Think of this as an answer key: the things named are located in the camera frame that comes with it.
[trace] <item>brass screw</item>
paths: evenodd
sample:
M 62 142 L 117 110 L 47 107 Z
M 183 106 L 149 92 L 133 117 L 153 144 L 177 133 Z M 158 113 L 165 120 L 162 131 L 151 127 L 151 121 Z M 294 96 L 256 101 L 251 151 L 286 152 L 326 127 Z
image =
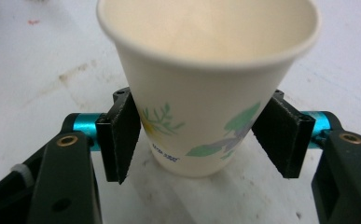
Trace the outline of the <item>brass screw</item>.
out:
M 350 133 L 341 133 L 340 138 L 352 144 L 361 144 L 361 138 Z
M 78 141 L 78 138 L 75 135 L 68 135 L 68 136 L 60 138 L 57 141 L 57 145 L 60 147 L 68 147 L 68 146 L 73 145 L 77 141 Z

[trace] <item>floral design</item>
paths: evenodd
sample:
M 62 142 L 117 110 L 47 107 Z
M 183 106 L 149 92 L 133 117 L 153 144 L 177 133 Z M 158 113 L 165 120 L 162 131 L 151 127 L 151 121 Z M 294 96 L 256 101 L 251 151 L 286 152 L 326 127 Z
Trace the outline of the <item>floral design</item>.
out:
M 177 134 L 177 130 L 186 123 L 180 122 L 173 124 L 171 107 L 168 103 L 160 109 L 154 108 L 152 112 L 146 108 L 143 110 L 142 122 L 147 133 L 159 132 L 165 135 Z
M 258 111 L 259 107 L 260 102 L 244 110 L 226 124 L 224 130 L 228 132 L 225 134 L 225 136 L 233 133 L 232 137 L 224 138 L 214 142 L 213 144 L 194 147 L 188 152 L 187 156 L 206 157 L 216 154 L 224 148 L 225 155 L 221 157 L 221 159 L 225 160 L 228 158 L 234 152 L 234 147 L 246 137 L 247 132 L 253 125 L 253 122 L 251 122 L 252 118 Z

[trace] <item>cup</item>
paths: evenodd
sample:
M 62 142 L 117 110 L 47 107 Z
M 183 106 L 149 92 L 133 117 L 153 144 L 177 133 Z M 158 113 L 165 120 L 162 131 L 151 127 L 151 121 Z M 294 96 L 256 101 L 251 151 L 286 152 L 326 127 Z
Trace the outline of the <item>cup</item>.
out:
M 320 27 L 309 0 L 100 0 L 97 15 L 154 157 L 189 177 L 229 163 Z

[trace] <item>white table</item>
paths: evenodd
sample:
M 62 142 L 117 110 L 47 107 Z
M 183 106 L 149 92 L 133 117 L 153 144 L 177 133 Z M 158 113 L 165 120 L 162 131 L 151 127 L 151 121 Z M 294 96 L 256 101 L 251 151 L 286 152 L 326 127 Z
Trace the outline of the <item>white table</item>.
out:
M 282 82 L 299 110 L 335 113 L 361 133 L 361 0 L 317 1 L 323 30 Z M 0 179 L 60 129 L 72 112 L 107 112 L 128 86 L 95 16 L 96 1 L 0 0 Z M 317 223 L 311 180 L 321 150 L 309 150 L 299 179 L 282 179 L 252 133 L 223 171 L 171 175 L 142 131 L 129 177 L 106 183 L 92 153 L 105 223 Z

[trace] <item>red mark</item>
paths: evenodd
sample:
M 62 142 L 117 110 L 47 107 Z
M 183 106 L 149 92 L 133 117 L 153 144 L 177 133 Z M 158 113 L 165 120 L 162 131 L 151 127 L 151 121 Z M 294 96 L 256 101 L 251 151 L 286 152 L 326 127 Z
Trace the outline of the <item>red mark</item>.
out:
M 35 24 L 40 23 L 40 21 L 31 21 L 31 20 L 28 20 L 28 23 L 29 23 L 29 25 L 35 25 Z

